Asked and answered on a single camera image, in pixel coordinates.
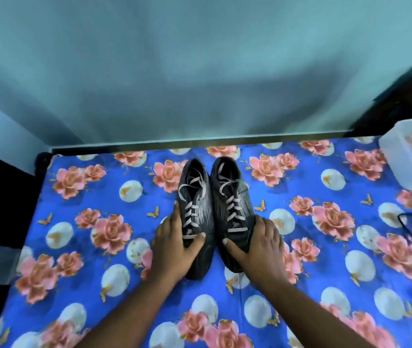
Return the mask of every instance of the person's right arm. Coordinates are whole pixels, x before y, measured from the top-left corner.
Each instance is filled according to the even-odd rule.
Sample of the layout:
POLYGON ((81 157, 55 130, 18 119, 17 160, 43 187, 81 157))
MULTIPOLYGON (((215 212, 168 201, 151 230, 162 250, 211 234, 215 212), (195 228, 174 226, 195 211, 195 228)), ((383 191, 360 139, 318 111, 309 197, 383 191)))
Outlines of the person's right arm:
POLYGON ((304 348, 374 348, 288 282, 283 263, 283 240, 272 221, 256 216, 248 253, 231 240, 224 241, 251 283, 269 300, 304 348))

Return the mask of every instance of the hand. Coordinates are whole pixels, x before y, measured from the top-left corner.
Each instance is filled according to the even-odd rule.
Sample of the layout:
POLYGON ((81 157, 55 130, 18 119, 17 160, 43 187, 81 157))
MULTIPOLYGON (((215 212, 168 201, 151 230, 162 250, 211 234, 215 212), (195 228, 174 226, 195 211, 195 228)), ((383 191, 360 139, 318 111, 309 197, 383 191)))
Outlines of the hand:
POLYGON ((206 234, 202 232, 196 235, 188 248, 183 247, 179 203, 175 201, 174 213, 169 215, 156 230, 149 278, 167 281, 173 288, 190 269, 205 239, 206 234))
POLYGON ((256 225, 248 253, 238 248, 230 239, 224 239, 224 245, 238 261, 251 283, 263 292, 265 285, 275 281, 288 281, 283 262, 284 241, 272 221, 257 215, 255 218, 256 225))

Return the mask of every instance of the shoe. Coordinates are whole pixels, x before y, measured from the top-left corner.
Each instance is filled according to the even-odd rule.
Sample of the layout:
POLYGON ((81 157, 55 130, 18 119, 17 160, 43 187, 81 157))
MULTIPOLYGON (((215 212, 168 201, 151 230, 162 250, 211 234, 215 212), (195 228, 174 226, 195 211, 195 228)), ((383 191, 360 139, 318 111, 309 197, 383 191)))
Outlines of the shoe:
POLYGON ((198 159, 185 164, 180 176, 177 201, 182 220, 183 246, 188 248, 198 233, 206 234, 204 246, 185 275, 189 280, 201 280, 211 266, 216 241, 209 175, 198 159))
POLYGON ((241 179, 240 169, 234 159, 220 157, 214 162, 211 187, 219 253, 230 271, 243 272, 222 243, 224 238, 228 238, 247 253, 255 224, 248 186, 241 179))

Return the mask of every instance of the person's left hand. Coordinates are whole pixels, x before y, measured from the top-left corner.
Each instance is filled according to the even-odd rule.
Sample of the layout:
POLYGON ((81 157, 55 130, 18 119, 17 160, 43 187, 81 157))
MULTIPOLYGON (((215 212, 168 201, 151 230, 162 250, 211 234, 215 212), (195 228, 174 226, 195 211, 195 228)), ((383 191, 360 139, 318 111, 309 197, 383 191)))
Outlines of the person's left hand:
POLYGON ((183 247, 182 221, 179 203, 174 203, 174 213, 169 215, 156 230, 153 239, 151 279, 167 281, 174 287, 186 275, 193 260, 205 243, 205 234, 197 234, 188 248, 183 247))

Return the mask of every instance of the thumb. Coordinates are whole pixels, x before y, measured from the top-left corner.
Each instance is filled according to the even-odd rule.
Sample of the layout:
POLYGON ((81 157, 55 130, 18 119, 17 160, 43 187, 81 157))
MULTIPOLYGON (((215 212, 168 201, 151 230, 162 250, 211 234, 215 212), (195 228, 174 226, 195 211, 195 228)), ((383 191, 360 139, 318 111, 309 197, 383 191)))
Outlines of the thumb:
POLYGON ((205 244, 205 241, 206 241, 206 234, 204 232, 198 233, 193 239, 193 242, 186 249, 186 252, 192 261, 198 255, 199 251, 205 244))
POLYGON ((237 260, 239 264, 242 264, 246 253, 238 248, 238 246, 228 238, 224 238, 222 240, 222 243, 224 243, 224 246, 226 247, 230 255, 232 255, 232 257, 237 260))

